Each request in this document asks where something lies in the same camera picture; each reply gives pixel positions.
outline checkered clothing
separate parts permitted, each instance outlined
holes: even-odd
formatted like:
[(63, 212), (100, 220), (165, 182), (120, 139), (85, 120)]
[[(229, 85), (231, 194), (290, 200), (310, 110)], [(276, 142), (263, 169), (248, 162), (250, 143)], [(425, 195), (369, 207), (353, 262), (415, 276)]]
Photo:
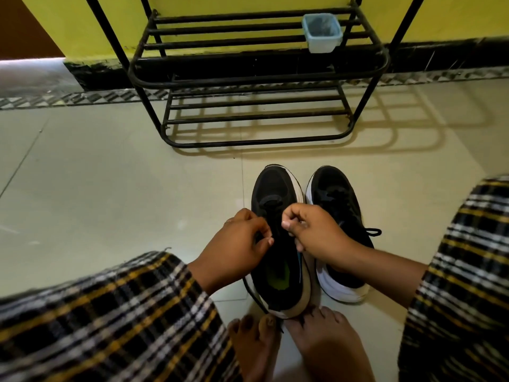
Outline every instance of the checkered clothing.
[(166, 252), (0, 303), (3, 382), (241, 379), (212, 300)]
[(462, 205), (408, 310), (401, 381), (509, 380), (509, 176)]

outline black shoe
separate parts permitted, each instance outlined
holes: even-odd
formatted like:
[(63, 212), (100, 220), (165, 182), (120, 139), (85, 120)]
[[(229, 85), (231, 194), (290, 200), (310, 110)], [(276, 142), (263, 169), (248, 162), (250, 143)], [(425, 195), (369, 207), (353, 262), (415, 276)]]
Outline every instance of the black shoe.
[[(313, 174), (306, 189), (306, 202), (326, 210), (348, 237), (362, 245), (373, 248), (370, 236), (382, 234), (380, 229), (364, 228), (355, 192), (347, 177), (336, 167), (322, 166)], [(370, 288), (355, 276), (338, 272), (319, 260), (316, 271), (321, 288), (339, 302), (360, 302)]]
[(265, 166), (251, 197), (251, 210), (267, 220), (274, 237), (274, 244), (251, 272), (263, 305), (256, 298), (255, 301), (266, 313), (268, 310), (281, 319), (299, 315), (308, 306), (311, 296), (308, 268), (305, 262), (303, 265), (294, 237), (281, 226), (281, 217), (287, 206), (303, 200), (299, 183), (288, 169), (280, 165)]

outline shoe sole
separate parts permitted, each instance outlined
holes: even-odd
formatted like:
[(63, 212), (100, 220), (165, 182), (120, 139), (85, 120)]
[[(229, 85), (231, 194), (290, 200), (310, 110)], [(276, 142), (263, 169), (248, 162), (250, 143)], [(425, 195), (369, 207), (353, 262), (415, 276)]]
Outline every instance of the shoe sole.
[[(286, 172), (288, 173), (290, 179), (292, 180), (293, 189), (295, 191), (297, 202), (304, 203), (304, 195), (302, 194), (302, 188), (300, 187), (299, 181), (295, 178), (295, 176), (284, 166), (273, 163), (270, 165), (265, 166), (278, 166), (282, 167)], [(311, 277), (309, 274), (309, 269), (306, 261), (304, 258), (302, 258), (302, 296), (300, 297), (299, 302), (297, 302), (296, 305), (294, 305), (292, 308), (288, 310), (283, 311), (274, 311), (269, 309), (268, 304), (264, 301), (264, 299), (258, 294), (260, 297), (260, 300), (262, 301), (265, 308), (274, 316), (280, 318), (280, 319), (291, 319), (294, 318), (300, 314), (306, 309), (306, 307), (309, 304), (309, 300), (311, 299)]]
[[(306, 186), (306, 203), (313, 205), (313, 196), (311, 195), (311, 182), (315, 174), (309, 179)], [(323, 261), (315, 260), (315, 271), (317, 274), (318, 283), (321, 289), (331, 298), (337, 302), (342, 303), (358, 303), (362, 302), (370, 290), (368, 284), (364, 284), (360, 288), (349, 288), (336, 282), (327, 271), (327, 266)]]

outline plastic container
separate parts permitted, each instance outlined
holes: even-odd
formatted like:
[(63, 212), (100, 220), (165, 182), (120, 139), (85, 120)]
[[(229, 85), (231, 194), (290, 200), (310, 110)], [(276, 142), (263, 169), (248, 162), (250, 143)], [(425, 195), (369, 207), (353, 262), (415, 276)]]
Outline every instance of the plastic container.
[(343, 40), (340, 23), (331, 13), (304, 15), (302, 28), (311, 53), (332, 52)]

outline person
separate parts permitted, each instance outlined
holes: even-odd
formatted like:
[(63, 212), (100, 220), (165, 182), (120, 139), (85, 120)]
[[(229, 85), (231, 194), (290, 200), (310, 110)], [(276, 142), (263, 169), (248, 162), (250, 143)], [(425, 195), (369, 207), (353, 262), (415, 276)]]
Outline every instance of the person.
[[(509, 379), (509, 176), (474, 188), (429, 266), (356, 243), (315, 205), (290, 205), (282, 225), (300, 250), (408, 309), (400, 380)], [(276, 320), (246, 315), (225, 327), (209, 296), (247, 275), (273, 243), (266, 221), (242, 209), (189, 265), (152, 251), (4, 299), (0, 379), (264, 380)], [(374, 380), (339, 312), (314, 307), (284, 325), (317, 380)]]

